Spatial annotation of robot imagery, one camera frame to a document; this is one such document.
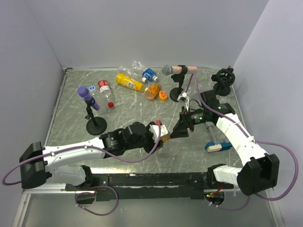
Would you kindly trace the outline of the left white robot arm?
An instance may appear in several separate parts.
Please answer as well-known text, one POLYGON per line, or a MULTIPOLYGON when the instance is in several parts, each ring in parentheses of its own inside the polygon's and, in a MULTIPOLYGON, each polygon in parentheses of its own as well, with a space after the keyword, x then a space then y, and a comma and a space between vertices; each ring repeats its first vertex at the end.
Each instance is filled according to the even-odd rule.
POLYGON ((94 183, 91 169, 85 165, 70 167, 70 164, 107 157, 120 159, 127 150, 135 148, 143 148, 152 154, 163 146, 166 136, 169 136, 167 127, 156 121, 147 126, 134 122, 124 129, 70 145, 43 147, 40 142, 34 142, 19 158, 21 187, 33 189, 49 182, 88 190, 94 183))

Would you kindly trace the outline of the small red bottle cap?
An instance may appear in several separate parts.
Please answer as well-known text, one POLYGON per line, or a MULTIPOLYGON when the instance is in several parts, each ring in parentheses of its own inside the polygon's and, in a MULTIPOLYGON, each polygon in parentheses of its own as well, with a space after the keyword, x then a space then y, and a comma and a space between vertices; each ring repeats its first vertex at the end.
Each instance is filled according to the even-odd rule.
POLYGON ((112 108, 114 106, 114 103, 113 102, 109 102, 108 103, 108 107, 112 108))

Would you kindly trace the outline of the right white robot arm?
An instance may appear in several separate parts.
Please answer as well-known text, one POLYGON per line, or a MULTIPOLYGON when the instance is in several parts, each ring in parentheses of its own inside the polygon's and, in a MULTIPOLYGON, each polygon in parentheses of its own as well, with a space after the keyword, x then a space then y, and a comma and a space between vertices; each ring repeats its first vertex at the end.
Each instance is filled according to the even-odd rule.
POLYGON ((235 110, 228 103, 221 104, 214 90, 202 92, 201 97, 206 105, 194 111, 183 107, 170 137, 188 137, 188 132, 193 131, 195 125, 212 122, 227 137, 243 165, 242 168, 225 164, 209 167, 205 177, 208 186, 218 188, 222 183, 229 183, 239 187, 247 196, 275 187, 280 163, 278 157, 268 154, 253 141, 235 110))

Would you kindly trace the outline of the orange bottle red cap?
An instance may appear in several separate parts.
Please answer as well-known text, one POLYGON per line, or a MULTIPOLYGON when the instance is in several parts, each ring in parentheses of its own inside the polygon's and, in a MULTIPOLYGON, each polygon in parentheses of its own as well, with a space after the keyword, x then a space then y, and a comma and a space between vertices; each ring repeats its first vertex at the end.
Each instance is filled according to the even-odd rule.
POLYGON ((168 140, 170 140, 170 133, 167 134, 167 135, 165 135, 165 136, 163 136, 163 137, 161 138, 161 141, 162 141, 163 143, 166 143, 168 140))

